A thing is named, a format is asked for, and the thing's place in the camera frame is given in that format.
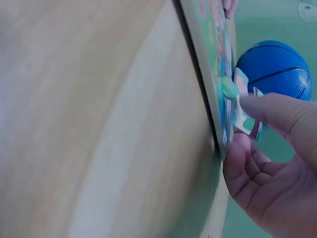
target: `finger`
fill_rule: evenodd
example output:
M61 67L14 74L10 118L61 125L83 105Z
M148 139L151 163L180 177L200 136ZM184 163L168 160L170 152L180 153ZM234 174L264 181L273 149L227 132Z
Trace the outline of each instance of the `finger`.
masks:
M247 209L259 189L245 171L245 161L244 149L238 143L232 142L224 161L223 174L230 195L243 209Z
M291 135L296 152L317 171L317 105L279 94L241 97L242 108L255 119Z
M226 17L228 19L232 19L234 17L234 13L236 11L237 5L238 5L238 0L232 0L230 9L225 11Z
M261 150L257 149L254 141L245 134L235 134L233 141L237 142L244 149L246 153L245 170L251 180L259 186L266 184L269 179L265 175L258 174L263 173L272 177L286 166L285 163L272 162Z
M222 3L224 9L230 10L232 0L223 0Z
M243 133L233 135L233 141L237 142L237 144L239 144L239 146L244 150L246 156L245 171L247 172L249 178L252 180L260 172L258 166L251 156L252 141L247 135Z

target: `fingernail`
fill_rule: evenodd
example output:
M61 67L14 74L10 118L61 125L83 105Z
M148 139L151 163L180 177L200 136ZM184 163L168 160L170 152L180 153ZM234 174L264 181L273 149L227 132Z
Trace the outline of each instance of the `fingernail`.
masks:
M240 105L243 110L254 110L258 106L257 98L253 96L241 96Z
M223 8L226 9L227 11L230 10L232 4L232 0L223 0Z

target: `plastic toy piece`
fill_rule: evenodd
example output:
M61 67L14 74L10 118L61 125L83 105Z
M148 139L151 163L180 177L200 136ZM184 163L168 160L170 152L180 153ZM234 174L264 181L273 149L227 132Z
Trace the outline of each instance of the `plastic toy piece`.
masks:
M236 68L234 82L229 77L222 78L222 90L225 97L231 101L231 123L235 131L245 133L255 141L259 141L263 131L262 122L249 117L240 105L240 96L248 95L248 82L247 76ZM262 95L258 88L254 88L255 97L261 97Z

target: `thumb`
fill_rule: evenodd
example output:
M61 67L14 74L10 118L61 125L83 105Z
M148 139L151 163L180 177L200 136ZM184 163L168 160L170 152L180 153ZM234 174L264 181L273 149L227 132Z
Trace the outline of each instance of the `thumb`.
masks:
M280 94L241 97L241 107L254 119L292 137L297 154L317 171L317 104Z

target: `light wood grain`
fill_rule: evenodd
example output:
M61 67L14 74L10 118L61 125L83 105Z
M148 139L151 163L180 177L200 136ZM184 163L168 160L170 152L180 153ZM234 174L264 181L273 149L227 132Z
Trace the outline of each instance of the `light wood grain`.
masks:
M0 19L0 237L167 234L210 141L171 1L0 0Z

